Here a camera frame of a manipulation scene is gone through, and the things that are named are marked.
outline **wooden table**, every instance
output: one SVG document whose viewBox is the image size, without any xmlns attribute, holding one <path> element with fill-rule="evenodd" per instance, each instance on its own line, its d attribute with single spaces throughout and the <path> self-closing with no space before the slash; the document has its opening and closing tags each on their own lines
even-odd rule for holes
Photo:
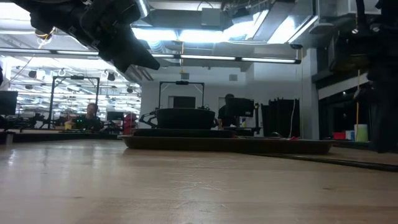
<svg viewBox="0 0 398 224">
<path fill-rule="evenodd" d="M 121 141 L 15 144 L 0 149 L 0 222 L 390 224 L 398 178 L 233 153 L 126 150 Z"/>
</svg>

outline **person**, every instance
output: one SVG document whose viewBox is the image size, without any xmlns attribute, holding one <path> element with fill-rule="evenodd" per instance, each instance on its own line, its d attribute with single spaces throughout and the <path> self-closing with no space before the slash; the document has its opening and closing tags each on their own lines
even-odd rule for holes
<svg viewBox="0 0 398 224">
<path fill-rule="evenodd" d="M 77 129 L 90 129 L 93 131 L 99 131 L 103 124 L 99 117 L 95 116 L 98 111 L 98 105 L 95 103 L 90 103 L 87 105 L 87 113 L 85 115 L 80 115 L 73 120 L 67 121 L 71 126 L 75 126 Z"/>
<path fill-rule="evenodd" d="M 234 95 L 228 93 L 225 95 L 225 101 L 227 98 L 233 98 Z M 224 127 L 230 127 L 231 124 L 236 126 L 236 118 L 234 116 L 228 116 L 225 112 L 226 105 L 222 106 L 218 110 L 218 129 L 221 130 Z"/>
</svg>

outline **computer monitor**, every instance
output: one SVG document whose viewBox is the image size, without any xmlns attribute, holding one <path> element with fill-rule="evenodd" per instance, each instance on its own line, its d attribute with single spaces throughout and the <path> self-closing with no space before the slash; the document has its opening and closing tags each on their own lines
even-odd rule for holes
<svg viewBox="0 0 398 224">
<path fill-rule="evenodd" d="M 253 117 L 254 100 L 245 98 L 226 98 L 225 114 L 228 116 Z"/>
<path fill-rule="evenodd" d="M 106 119 L 108 121 L 123 121 L 124 112 L 110 111 L 106 113 Z"/>
<path fill-rule="evenodd" d="M 0 115 L 15 115 L 17 91 L 0 91 Z"/>
</svg>

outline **cable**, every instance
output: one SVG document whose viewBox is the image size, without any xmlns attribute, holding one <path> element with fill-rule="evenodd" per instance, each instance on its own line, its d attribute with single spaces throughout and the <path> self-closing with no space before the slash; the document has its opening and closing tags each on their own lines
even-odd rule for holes
<svg viewBox="0 0 398 224">
<path fill-rule="evenodd" d="M 45 37 L 45 39 L 43 40 L 43 42 L 39 45 L 38 49 L 41 49 L 46 43 L 45 41 L 48 39 L 50 35 L 47 35 Z M 33 56 L 26 62 L 26 64 L 23 66 L 23 68 L 16 74 L 14 75 L 14 77 L 12 77 L 8 82 L 4 83 L 3 86 L 8 85 L 10 82 L 14 81 L 15 79 L 17 79 L 19 77 L 19 75 L 26 69 L 26 67 L 28 66 L 28 64 L 32 61 L 32 59 L 36 56 L 36 54 L 33 54 Z"/>
<path fill-rule="evenodd" d="M 290 134 L 289 134 L 289 139 L 292 137 L 292 129 L 293 129 L 293 115 L 294 115 L 294 109 L 296 107 L 296 99 L 293 99 L 293 111 L 292 111 L 292 117 L 290 118 Z"/>
<path fill-rule="evenodd" d="M 341 160 L 341 159 L 327 159 L 327 158 L 319 158 L 319 157 L 316 158 L 316 157 L 309 157 L 309 156 L 298 156 L 298 155 L 278 154 L 278 153 L 259 154 L 259 153 L 242 152 L 242 154 L 252 155 L 252 156 L 275 157 L 275 158 L 281 158 L 281 159 L 294 159 L 294 160 L 300 160 L 300 161 L 321 162 L 321 163 L 326 163 L 326 164 L 350 166 L 350 167 L 379 170 L 379 171 L 386 171 L 386 172 L 398 172 L 398 166 L 390 165 L 390 164 L 378 164 L 378 163 L 373 163 L 373 162 L 347 161 L 347 160 Z"/>
<path fill-rule="evenodd" d="M 207 4 L 209 4 L 210 5 L 210 7 L 212 8 L 212 9 L 214 9 L 214 7 L 213 7 L 213 5 L 212 4 L 210 4 L 210 2 L 208 2 L 208 1 L 201 1 L 200 3 L 199 3 L 199 5 L 198 5 L 198 7 L 197 7 L 197 11 L 199 11 L 199 7 L 200 7 L 200 5 L 202 4 L 202 3 L 207 3 Z"/>
</svg>

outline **wall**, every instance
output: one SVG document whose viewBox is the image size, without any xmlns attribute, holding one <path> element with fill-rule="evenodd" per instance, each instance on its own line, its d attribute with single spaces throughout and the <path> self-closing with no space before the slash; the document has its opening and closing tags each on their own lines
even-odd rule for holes
<svg viewBox="0 0 398 224">
<path fill-rule="evenodd" d="M 362 85 L 367 83 L 369 80 L 367 78 L 367 73 L 361 75 L 359 77 L 359 84 Z M 336 93 L 340 93 L 342 91 L 348 90 L 352 87 L 358 86 L 358 77 L 349 78 L 339 83 L 335 83 L 330 86 L 326 86 L 318 91 L 319 100 L 324 99 L 328 96 L 334 95 Z"/>
<path fill-rule="evenodd" d="M 302 131 L 305 139 L 318 139 L 318 96 L 311 76 L 317 72 L 316 50 L 307 51 L 301 65 L 254 63 L 246 73 L 238 68 L 188 67 L 190 82 L 205 82 L 205 104 L 218 112 L 218 98 L 232 93 L 236 97 L 254 99 L 257 103 L 268 105 L 276 98 L 300 99 Z M 142 85 L 141 114 L 149 113 L 158 105 L 159 81 L 180 80 L 180 68 L 160 69 L 151 72 L 154 82 Z M 237 74 L 238 82 L 229 82 L 229 74 Z M 201 93 L 194 86 L 170 85 L 162 92 L 160 104 L 167 107 L 169 96 L 194 96 L 197 106 L 201 105 Z M 254 119 L 248 119 L 248 126 L 254 126 Z"/>
<path fill-rule="evenodd" d="M 311 80 L 316 72 L 315 49 L 307 50 L 300 65 L 254 63 L 246 73 L 245 97 L 263 105 L 276 98 L 300 99 L 300 105 L 296 106 L 300 107 L 303 137 L 319 139 L 318 97 Z M 254 126 L 254 119 L 248 119 L 248 125 Z"/>
</svg>

